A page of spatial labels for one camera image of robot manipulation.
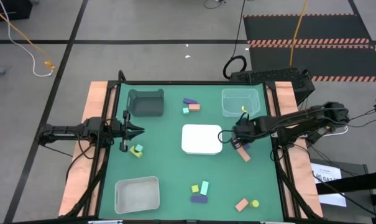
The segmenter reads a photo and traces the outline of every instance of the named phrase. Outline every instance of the green block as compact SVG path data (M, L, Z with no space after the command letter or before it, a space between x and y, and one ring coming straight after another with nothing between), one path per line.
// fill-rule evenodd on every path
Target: green block
M207 181L203 181L203 183L201 183L200 194L201 195L207 195L207 190L208 190L208 182Z
M183 108L182 112L183 114L189 114L189 108Z
M140 144L138 144L138 145L135 147L135 150L136 150L137 152L142 152L142 151L144 150L144 147L141 146Z

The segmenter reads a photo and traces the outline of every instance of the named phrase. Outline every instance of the toy block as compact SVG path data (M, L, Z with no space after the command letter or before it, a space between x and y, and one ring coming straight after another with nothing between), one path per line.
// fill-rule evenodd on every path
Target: toy block
M141 146L140 144L138 144L136 147L135 147L135 151L136 152L142 152L144 150L144 147Z
M135 146L132 146L132 147L130 148L130 152L133 153L133 155L135 155L135 156L138 157L138 158L140 158L140 157L143 155L142 152L136 152L136 151L135 151Z
M187 99L187 98L184 98L183 99L183 102L184 103L187 103L187 104L197 104L198 102L195 101L195 100L191 100L191 99Z
M199 104L189 105L189 110L190 111L199 111L200 110L200 105Z
M248 150L248 149L250 149L250 144L249 143L247 143L247 144L245 144L244 146L243 146L243 149L244 150Z
M196 185L193 185L193 186L192 186L192 192L193 192L193 193L199 192L199 185L197 185L197 184L196 184Z
M249 204L249 201L247 199L243 198L236 206L235 208L237 211L241 212L247 205Z
M208 182L207 181L203 181L203 183L201 183L200 194L201 195L207 195L207 190L208 190Z
M182 112L183 114L189 114L189 108L183 108Z
M249 161L251 157L246 153L246 151L243 149L243 147L239 147L236 149L236 152L239 153L239 155L243 158L244 161Z
M190 197L191 202L196 202L196 203L207 203L208 198L207 196L202 196L202 195L192 195Z
M250 206L254 208L258 208L260 206L260 202L258 200L253 200L250 202Z

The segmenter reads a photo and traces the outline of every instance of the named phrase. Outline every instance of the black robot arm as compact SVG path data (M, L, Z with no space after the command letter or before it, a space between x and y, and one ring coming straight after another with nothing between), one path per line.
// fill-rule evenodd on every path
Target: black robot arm
M109 124L100 117L86 119L77 126L52 126L46 124L41 127L37 141L44 146L57 140L87 140L99 143L100 147L108 147L114 143L114 138L122 138L120 150L127 152L126 141L145 132L144 128L134 126L130 122L130 113L123 112L124 123L110 119Z
M249 119L249 116L245 117L243 114L232 128L232 142L245 145L277 133L279 145L284 146L288 142L295 142L304 134L326 127L338 128L348 122L348 109L336 102L312 106L307 110L279 117L261 116Z

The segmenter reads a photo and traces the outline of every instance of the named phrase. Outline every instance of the transparent bin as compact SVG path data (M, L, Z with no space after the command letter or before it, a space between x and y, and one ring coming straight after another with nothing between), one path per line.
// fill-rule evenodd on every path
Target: transparent bin
M250 116L260 111L258 91L255 89L223 89L222 115L225 117L240 117L242 106Z
M117 214L157 209L160 189L155 176L119 180L115 185L114 210Z

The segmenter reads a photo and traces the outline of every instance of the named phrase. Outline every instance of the green table surface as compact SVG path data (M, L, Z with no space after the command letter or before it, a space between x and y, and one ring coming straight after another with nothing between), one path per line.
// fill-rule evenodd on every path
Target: green table surface
M283 220L275 164L270 160L270 138L250 145L249 162L244 162L230 144L214 156L188 155L181 148L185 124L216 124L231 129L239 118L222 115L221 92L225 88L255 88L260 97L260 111L267 115L262 85L126 85L122 84L117 117L126 109L128 92L164 90L164 114L161 117L133 117L132 124L145 133L128 143L140 144L144 155L138 159L131 152L119 150L115 140L109 156L100 218L159 220L274 221ZM201 110L182 113L184 98L197 100ZM114 208L115 184L118 180L156 176L160 186L160 206L156 210L117 214ZM191 186L209 182L208 203L192 203ZM246 207L240 213L235 205L243 198L258 200L259 208Z

